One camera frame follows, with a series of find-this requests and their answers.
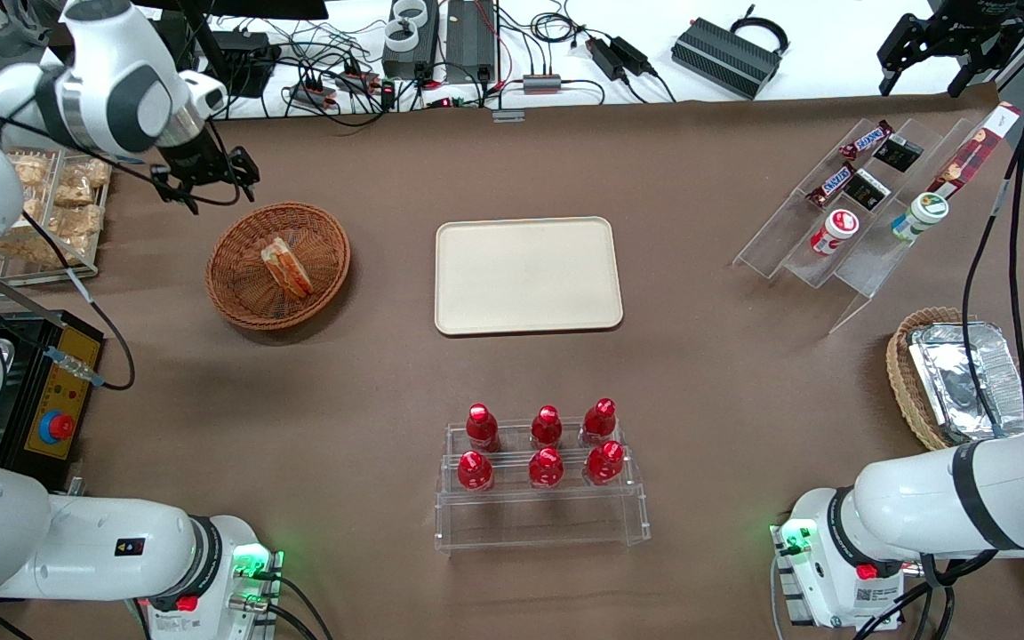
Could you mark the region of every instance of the acrylic shelf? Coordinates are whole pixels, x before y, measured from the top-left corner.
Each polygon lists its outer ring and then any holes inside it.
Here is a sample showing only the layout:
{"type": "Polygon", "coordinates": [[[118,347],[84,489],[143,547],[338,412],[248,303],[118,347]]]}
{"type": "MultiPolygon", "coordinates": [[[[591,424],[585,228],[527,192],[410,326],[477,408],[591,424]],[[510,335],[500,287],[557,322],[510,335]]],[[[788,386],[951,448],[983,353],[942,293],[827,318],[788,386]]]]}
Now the acrylic shelf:
{"type": "Polygon", "coordinates": [[[891,222],[906,210],[914,196],[927,189],[932,178],[942,170],[943,163],[954,155],[974,131],[973,123],[965,119],[951,127],[946,135],[939,135],[918,121],[907,120],[895,132],[923,146],[923,155],[915,159],[906,172],[895,170],[881,159],[874,158],[873,152],[879,148],[879,144],[851,162],[853,167],[871,174],[890,190],[871,211],[851,199],[851,196],[845,194],[845,189],[834,194],[824,208],[810,203],[805,196],[820,186],[845,163],[845,158],[838,148],[856,141],[874,127],[877,123],[869,120],[859,121],[794,187],[788,199],[784,200],[732,261],[734,264],[750,266],[766,280],[773,280],[781,270],[785,270],[812,288],[823,287],[833,276],[848,285],[856,292],[856,297],[828,333],[836,332],[864,308],[886,283],[887,276],[905,258],[912,243],[895,239],[891,233],[891,222]],[[856,214],[860,230],[856,237],[841,244],[833,255],[819,255],[812,250],[810,240],[824,222],[825,215],[837,208],[846,208],[856,214]]]}
{"type": "Polygon", "coordinates": [[[528,482],[528,461],[536,454],[529,440],[531,421],[501,424],[500,453],[484,454],[493,463],[496,483],[480,494],[465,489],[456,479],[461,455],[470,445],[463,422],[447,425],[434,504],[434,546],[451,552],[573,543],[631,546],[649,540],[642,475],[622,426],[615,427],[612,437],[624,445],[623,473],[605,485],[590,485],[582,473],[590,447],[578,441],[582,420],[561,419],[564,429],[557,450],[563,459],[563,479],[546,489],[528,482]]]}

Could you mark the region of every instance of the brown table surface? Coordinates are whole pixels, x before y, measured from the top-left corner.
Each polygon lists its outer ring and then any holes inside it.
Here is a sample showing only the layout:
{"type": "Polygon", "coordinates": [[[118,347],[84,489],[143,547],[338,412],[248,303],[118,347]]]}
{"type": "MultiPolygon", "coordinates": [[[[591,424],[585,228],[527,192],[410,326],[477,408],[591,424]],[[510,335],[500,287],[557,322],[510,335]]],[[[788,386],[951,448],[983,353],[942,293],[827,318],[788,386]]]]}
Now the brown table surface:
{"type": "MultiPolygon", "coordinates": [[[[340,640],[772,637],[769,523],[810,488],[923,451],[887,384],[887,336],[914,309],[958,304],[1008,151],[830,337],[850,300],[842,288],[769,284],[729,263],[858,118],[913,117],[945,131],[995,102],[979,88],[954,101],[532,111],[524,125],[501,126],[487,113],[444,111],[345,137],[316,120],[222,125],[228,145],[259,163],[257,206],[300,200],[344,224],[353,245],[345,292],[296,335],[232,331],[208,302],[204,265],[252,207],[191,216],[118,178],[101,275],[89,285],[129,339],[138,380],[129,392],[94,394],[86,413],[90,495],[240,515],[287,551],[287,574],[340,640]],[[478,339],[435,331],[441,223],[577,215],[613,225],[621,327],[478,339]],[[452,559],[434,550],[446,422],[477,400],[511,419],[545,401],[577,414],[601,396],[617,400],[642,466],[648,543],[452,559]]],[[[973,308],[1009,332],[1007,230],[994,234],[973,308]]],[[[93,321],[72,289],[46,292],[46,304],[93,321]]],[[[1021,292],[1024,303],[1024,215],[1021,292]]],[[[117,345],[101,369],[125,377],[117,345]]],[[[0,611],[37,640],[139,637],[121,603],[0,611]]],[[[950,637],[1024,637],[1024,562],[959,583],[950,637]]]]}

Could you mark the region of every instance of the foil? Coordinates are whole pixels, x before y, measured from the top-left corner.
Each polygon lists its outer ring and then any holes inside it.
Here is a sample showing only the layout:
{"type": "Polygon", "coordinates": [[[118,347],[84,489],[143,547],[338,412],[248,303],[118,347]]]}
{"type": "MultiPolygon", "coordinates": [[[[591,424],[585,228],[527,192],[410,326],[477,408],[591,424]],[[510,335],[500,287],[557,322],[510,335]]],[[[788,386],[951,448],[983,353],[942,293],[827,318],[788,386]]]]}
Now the foil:
{"type": "Polygon", "coordinates": [[[926,389],[935,424],[954,444],[1024,432],[1021,380],[1007,337],[988,323],[971,323],[970,333],[975,372],[998,424],[992,424],[975,393],[967,351],[963,348],[963,326],[958,324],[927,325],[906,336],[907,349],[926,389]]]}

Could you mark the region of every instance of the red bottle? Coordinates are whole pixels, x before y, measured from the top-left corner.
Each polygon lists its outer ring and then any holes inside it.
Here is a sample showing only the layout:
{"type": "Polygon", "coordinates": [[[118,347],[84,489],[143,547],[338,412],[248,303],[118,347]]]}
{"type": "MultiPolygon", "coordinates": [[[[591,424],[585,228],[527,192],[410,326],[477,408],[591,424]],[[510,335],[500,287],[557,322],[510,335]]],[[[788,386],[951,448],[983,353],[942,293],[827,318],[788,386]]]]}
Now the red bottle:
{"type": "Polygon", "coordinates": [[[537,451],[528,462],[528,479],[534,488],[551,488],[563,478],[563,459],[551,446],[537,451]]]}
{"type": "Polygon", "coordinates": [[[560,413],[551,404],[541,407],[540,414],[537,414],[536,420],[531,421],[531,444],[536,449],[558,446],[561,434],[563,425],[560,422],[560,413]]]}
{"type": "Polygon", "coordinates": [[[610,440],[614,433],[614,401],[604,397],[587,411],[580,429],[580,442],[584,446],[597,446],[610,440]]]}
{"type": "Polygon", "coordinates": [[[501,434],[496,425],[496,417],[479,401],[468,410],[464,430],[468,433],[468,444],[476,451],[496,454],[501,450],[501,434]]]}
{"type": "Polygon", "coordinates": [[[456,467],[456,479],[468,490],[488,490],[493,487],[493,463],[475,451],[461,455],[461,463],[456,467]]]}
{"type": "Polygon", "coordinates": [[[623,445],[609,440],[596,446],[587,455],[584,478],[590,483],[606,483],[623,473],[623,445]]]}

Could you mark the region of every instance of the small bottle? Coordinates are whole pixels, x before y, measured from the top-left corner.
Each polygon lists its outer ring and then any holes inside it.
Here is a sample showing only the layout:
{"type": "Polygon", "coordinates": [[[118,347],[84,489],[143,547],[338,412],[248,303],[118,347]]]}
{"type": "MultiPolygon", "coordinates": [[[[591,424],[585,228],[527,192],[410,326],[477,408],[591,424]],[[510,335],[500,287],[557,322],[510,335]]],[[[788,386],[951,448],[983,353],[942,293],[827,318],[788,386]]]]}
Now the small bottle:
{"type": "Polygon", "coordinates": [[[623,445],[609,440],[596,446],[584,463],[584,479],[590,483],[606,483],[623,473],[623,445]]]}
{"type": "Polygon", "coordinates": [[[480,494],[488,490],[495,485],[493,478],[493,463],[483,454],[476,454],[475,451],[466,451],[461,455],[461,463],[456,467],[456,479],[461,482],[461,486],[467,490],[480,494]]]}
{"type": "Polygon", "coordinates": [[[820,255],[833,255],[841,243],[856,234],[859,227],[860,219],[856,218],[856,214],[846,208],[838,208],[824,218],[824,224],[821,224],[819,231],[812,234],[809,245],[812,245],[812,250],[820,255]]]}
{"type": "Polygon", "coordinates": [[[560,413],[551,404],[540,408],[540,414],[531,421],[531,444],[536,449],[560,445],[563,424],[560,413]]]}
{"type": "Polygon", "coordinates": [[[479,401],[468,410],[464,430],[468,433],[468,444],[473,449],[486,454],[496,454],[501,450],[501,433],[496,425],[496,417],[479,401]]]}
{"type": "Polygon", "coordinates": [[[580,442],[584,446],[596,446],[610,440],[610,434],[614,433],[614,401],[610,397],[604,397],[584,416],[580,442]]]}
{"type": "Polygon", "coordinates": [[[551,446],[545,446],[532,455],[528,462],[528,479],[532,488],[551,488],[563,478],[563,459],[551,446]]]}
{"type": "Polygon", "coordinates": [[[891,223],[891,232],[905,243],[913,243],[924,231],[939,224],[949,212],[949,204],[939,194],[920,194],[905,213],[891,223]]]}

